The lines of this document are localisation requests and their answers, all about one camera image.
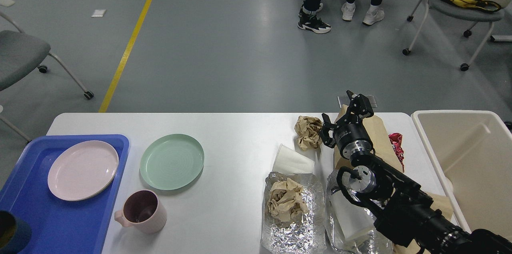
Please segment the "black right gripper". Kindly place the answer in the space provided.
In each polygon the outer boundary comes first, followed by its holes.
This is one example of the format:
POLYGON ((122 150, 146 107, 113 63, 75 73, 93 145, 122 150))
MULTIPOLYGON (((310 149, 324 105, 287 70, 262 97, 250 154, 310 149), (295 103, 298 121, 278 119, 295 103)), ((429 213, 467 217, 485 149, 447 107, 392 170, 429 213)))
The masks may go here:
POLYGON ((355 95, 350 90, 346 93, 350 103, 346 113, 340 118, 343 124, 333 124, 330 117, 322 113, 319 136, 328 148, 334 148, 336 145, 343 158, 349 158, 356 152, 369 154, 374 150, 374 145, 362 121, 373 117, 373 107, 365 95, 355 95))

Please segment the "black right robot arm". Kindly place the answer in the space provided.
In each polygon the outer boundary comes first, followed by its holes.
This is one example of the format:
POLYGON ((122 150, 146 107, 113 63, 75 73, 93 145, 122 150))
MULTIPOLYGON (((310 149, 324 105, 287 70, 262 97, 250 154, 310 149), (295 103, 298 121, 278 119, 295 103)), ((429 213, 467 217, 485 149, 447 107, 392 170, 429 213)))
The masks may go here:
POLYGON ((369 99, 347 91, 346 113, 335 123, 322 114, 319 131, 322 142, 338 148, 351 166, 342 166, 336 182, 353 205, 370 210, 377 231, 400 246, 416 241, 420 253, 432 254, 510 254, 511 242, 485 229, 464 231, 432 210, 433 198, 419 183, 378 157, 363 120, 374 115, 369 99))

